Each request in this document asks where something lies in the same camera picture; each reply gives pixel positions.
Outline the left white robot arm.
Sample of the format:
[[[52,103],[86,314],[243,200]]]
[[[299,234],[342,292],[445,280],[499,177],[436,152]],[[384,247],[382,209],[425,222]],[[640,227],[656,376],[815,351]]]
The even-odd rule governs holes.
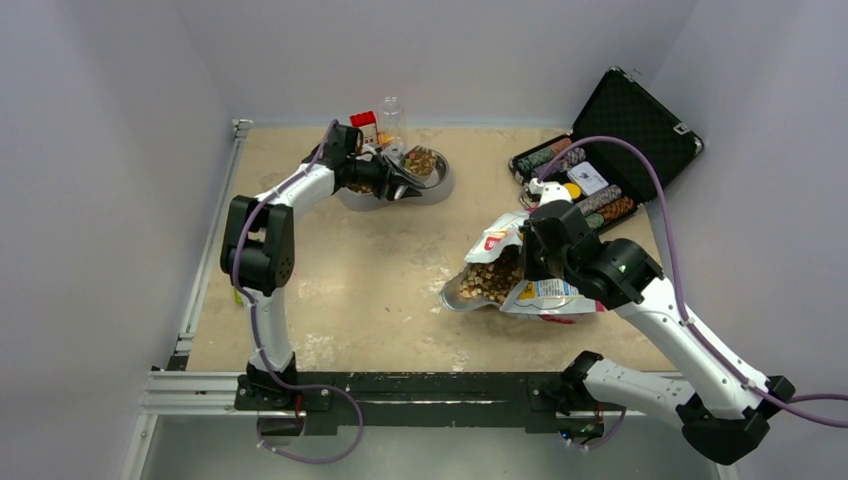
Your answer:
[[[332,122],[294,172],[255,196],[230,201],[220,268],[246,309],[253,351],[238,378],[238,410],[289,410],[306,391],[289,340],[284,289],[294,273],[295,225],[319,202],[350,186],[365,186],[389,202],[422,195],[423,183],[382,151],[364,144],[360,129]]]

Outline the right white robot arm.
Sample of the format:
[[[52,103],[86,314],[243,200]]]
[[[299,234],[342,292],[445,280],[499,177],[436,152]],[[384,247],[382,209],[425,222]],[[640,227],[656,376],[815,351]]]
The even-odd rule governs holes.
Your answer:
[[[672,281],[627,239],[565,245],[551,255],[552,271],[634,327],[681,374],[671,380],[622,367],[584,351],[561,374],[568,404],[613,403],[653,415],[681,430],[707,459],[732,465],[756,449],[780,407],[796,393],[784,376],[767,376],[721,341],[686,305],[675,303]]]

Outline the silver metal scoop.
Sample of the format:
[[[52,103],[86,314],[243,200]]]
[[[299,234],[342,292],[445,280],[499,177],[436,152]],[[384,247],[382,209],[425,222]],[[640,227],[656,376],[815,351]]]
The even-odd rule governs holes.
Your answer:
[[[425,188],[432,188],[440,181],[439,168],[442,160],[442,155],[436,150],[418,145],[401,158],[400,166]]]

